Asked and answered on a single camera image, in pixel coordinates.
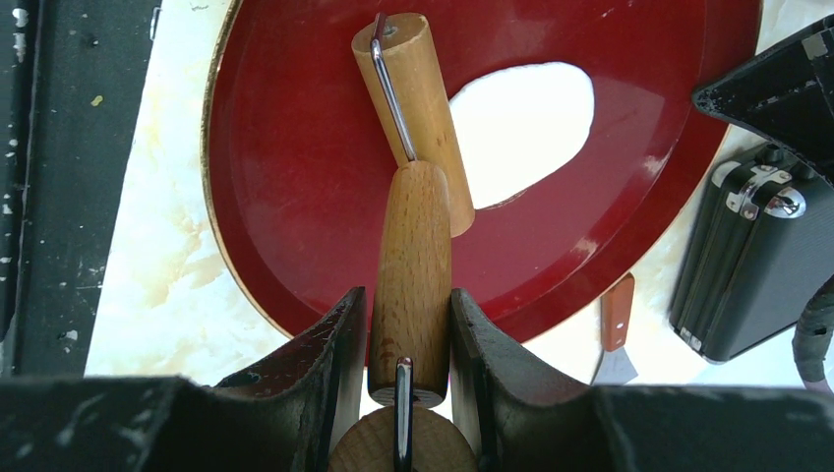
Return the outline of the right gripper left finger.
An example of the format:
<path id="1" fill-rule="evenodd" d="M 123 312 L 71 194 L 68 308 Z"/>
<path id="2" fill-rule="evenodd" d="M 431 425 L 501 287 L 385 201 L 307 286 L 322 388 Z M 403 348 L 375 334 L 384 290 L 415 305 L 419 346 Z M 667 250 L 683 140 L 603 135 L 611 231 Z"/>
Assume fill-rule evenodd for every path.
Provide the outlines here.
<path id="1" fill-rule="evenodd" d="M 366 292 L 214 386 L 182 377 L 1 383 L 5 471 L 324 471 L 357 422 Z"/>

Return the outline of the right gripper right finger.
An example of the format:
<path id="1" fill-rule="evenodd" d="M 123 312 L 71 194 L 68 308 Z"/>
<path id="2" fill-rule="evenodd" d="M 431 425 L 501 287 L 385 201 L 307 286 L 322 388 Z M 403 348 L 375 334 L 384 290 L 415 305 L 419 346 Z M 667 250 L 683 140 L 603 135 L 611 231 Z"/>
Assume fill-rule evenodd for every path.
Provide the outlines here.
<path id="1" fill-rule="evenodd" d="M 450 296 L 452 419 L 482 471 L 829 471 L 833 400 L 804 389 L 590 386 Z"/>

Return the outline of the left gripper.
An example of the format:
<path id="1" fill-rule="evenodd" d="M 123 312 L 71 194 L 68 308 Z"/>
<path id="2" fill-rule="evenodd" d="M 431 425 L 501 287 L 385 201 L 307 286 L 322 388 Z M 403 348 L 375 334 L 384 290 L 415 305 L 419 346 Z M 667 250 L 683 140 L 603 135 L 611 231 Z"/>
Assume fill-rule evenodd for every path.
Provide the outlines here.
<path id="1" fill-rule="evenodd" d="M 754 56 L 691 100 L 710 117 L 791 152 L 833 184 L 833 18 Z"/>

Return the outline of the wooden double-ended roller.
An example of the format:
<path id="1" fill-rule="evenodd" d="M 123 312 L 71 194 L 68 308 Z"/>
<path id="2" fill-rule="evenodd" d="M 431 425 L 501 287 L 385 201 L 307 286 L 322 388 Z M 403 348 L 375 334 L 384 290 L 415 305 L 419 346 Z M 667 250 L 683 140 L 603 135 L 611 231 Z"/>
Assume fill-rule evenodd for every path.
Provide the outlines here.
<path id="1" fill-rule="evenodd" d="M 368 392 L 381 410 L 349 430 L 330 466 L 475 470 L 466 440 L 436 411 L 449 380 L 451 241 L 475 212 L 431 28 L 419 13 L 378 13 L 351 46 L 398 167 L 368 341 Z"/>

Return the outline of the round red tray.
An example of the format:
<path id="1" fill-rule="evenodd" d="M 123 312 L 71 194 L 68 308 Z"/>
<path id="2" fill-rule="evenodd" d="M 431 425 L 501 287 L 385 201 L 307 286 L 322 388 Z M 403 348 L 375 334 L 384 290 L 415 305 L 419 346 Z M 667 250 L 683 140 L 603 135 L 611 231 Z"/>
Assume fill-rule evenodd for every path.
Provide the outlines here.
<path id="1" fill-rule="evenodd" d="M 396 164 L 350 42 L 427 17 L 448 92 L 528 63 L 583 69 L 583 149 L 452 242 L 453 285 L 526 341 L 595 300 L 670 226 L 725 123 L 690 97 L 750 58 L 759 1 L 234 1 L 212 59 L 202 166 L 221 252 L 282 332 L 376 283 Z"/>

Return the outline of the white dough ball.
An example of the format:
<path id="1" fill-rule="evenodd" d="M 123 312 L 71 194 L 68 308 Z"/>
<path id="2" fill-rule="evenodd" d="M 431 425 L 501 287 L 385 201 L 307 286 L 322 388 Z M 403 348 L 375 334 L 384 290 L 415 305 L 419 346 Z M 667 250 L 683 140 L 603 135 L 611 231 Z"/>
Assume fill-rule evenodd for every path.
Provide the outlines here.
<path id="1" fill-rule="evenodd" d="M 449 102 L 473 205 L 496 207 L 575 158 L 589 138 L 594 86 L 581 68 L 547 62 L 505 68 Z"/>

